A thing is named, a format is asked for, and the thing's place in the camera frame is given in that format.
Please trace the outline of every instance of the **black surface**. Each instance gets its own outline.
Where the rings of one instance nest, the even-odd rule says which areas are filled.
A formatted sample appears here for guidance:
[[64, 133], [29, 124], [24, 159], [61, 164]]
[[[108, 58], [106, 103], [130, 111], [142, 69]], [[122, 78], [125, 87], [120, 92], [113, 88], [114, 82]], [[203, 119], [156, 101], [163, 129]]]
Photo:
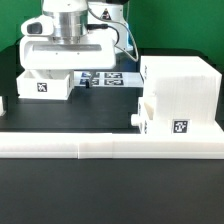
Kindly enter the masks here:
[[223, 160], [0, 160], [0, 223], [222, 224]]
[[[140, 53], [200, 52], [142, 49]], [[0, 65], [0, 95], [8, 96], [7, 117], [0, 123], [4, 130], [133, 131], [127, 127], [129, 113], [136, 110], [137, 89], [76, 88], [69, 101], [18, 100], [15, 78], [22, 68], [14, 47], [0, 54]], [[138, 66], [120, 56], [115, 69], [137, 71]], [[108, 109], [102, 101], [111, 95], [116, 97]], [[220, 124], [223, 104], [222, 82]], [[76, 113], [83, 115], [80, 122], [73, 116]], [[99, 114], [102, 120], [96, 122]], [[109, 117], [115, 123], [108, 127]], [[224, 160], [0, 159], [2, 224], [223, 224], [223, 201]]]

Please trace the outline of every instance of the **white block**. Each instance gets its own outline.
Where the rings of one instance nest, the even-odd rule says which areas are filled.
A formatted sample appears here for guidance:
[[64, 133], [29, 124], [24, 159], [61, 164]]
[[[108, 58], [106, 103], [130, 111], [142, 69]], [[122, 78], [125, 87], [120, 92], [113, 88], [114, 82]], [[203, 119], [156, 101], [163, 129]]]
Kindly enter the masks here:
[[186, 121], [197, 133], [216, 125], [221, 74], [201, 58], [142, 56], [140, 71], [155, 127], [165, 125], [169, 132], [174, 121]]
[[5, 113], [4, 108], [3, 108], [3, 99], [2, 96], [0, 96], [0, 116], [3, 116]]
[[67, 100], [74, 87], [73, 71], [44, 72], [26, 70], [17, 78], [20, 98]]

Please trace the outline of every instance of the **white box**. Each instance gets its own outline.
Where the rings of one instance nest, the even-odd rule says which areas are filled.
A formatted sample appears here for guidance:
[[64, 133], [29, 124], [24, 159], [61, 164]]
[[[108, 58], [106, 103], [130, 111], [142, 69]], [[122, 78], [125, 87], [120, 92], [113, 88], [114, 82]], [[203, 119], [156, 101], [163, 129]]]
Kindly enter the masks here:
[[37, 77], [25, 70], [17, 78], [19, 98], [67, 100], [74, 88], [74, 75], [69, 71], [51, 71], [51, 78]]
[[142, 56], [140, 72], [152, 132], [208, 133], [217, 126], [221, 74], [201, 58]]

